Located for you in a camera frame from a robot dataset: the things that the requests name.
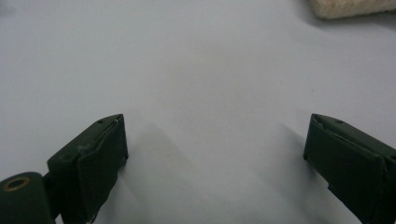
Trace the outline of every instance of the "sponge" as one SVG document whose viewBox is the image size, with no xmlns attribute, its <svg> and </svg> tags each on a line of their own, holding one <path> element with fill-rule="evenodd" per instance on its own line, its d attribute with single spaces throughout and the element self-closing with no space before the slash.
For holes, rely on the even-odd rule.
<svg viewBox="0 0 396 224">
<path fill-rule="evenodd" d="M 396 0 L 309 0 L 323 19 L 338 19 L 396 9 Z"/>
</svg>

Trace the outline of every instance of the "hole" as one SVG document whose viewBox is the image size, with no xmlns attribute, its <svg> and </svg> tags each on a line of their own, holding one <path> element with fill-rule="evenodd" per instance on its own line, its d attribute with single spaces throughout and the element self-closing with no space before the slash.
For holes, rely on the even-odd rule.
<svg viewBox="0 0 396 224">
<path fill-rule="evenodd" d="M 30 181 L 29 177 L 26 176 L 17 177 L 15 179 L 8 181 L 3 186 L 3 191 L 14 191 L 23 188 L 25 185 L 29 183 L 29 181 Z"/>
</svg>

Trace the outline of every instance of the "clamp jaw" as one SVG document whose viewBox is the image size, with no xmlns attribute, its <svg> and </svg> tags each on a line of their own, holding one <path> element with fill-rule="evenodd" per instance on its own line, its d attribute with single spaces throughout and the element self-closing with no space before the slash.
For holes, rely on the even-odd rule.
<svg viewBox="0 0 396 224">
<path fill-rule="evenodd" d="M 395 222 L 395 149 L 339 119 L 313 114 L 304 158 L 362 223 Z"/>
<path fill-rule="evenodd" d="M 48 160 L 44 175 L 0 182 L 0 223 L 93 222 L 128 160 L 122 114 L 100 119 Z"/>
</svg>

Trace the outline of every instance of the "white background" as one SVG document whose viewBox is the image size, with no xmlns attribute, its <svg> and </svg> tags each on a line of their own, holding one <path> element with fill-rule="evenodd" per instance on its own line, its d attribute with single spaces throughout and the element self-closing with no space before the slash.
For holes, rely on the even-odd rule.
<svg viewBox="0 0 396 224">
<path fill-rule="evenodd" d="M 319 21 L 305 0 L 1 0 L 0 179 L 45 174 L 123 113 L 131 158 L 98 224 L 358 224 L 304 140 L 319 113 L 396 147 L 395 19 Z"/>
</svg>

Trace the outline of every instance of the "white surface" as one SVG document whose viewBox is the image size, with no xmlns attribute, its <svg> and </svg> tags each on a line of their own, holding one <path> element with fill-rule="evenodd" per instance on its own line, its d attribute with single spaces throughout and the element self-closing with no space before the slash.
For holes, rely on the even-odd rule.
<svg viewBox="0 0 396 224">
<path fill-rule="evenodd" d="M 357 224 L 304 139 L 321 113 L 396 147 L 395 26 L 304 0 L 3 0 L 0 179 L 123 113 L 131 159 L 98 224 Z"/>
</svg>

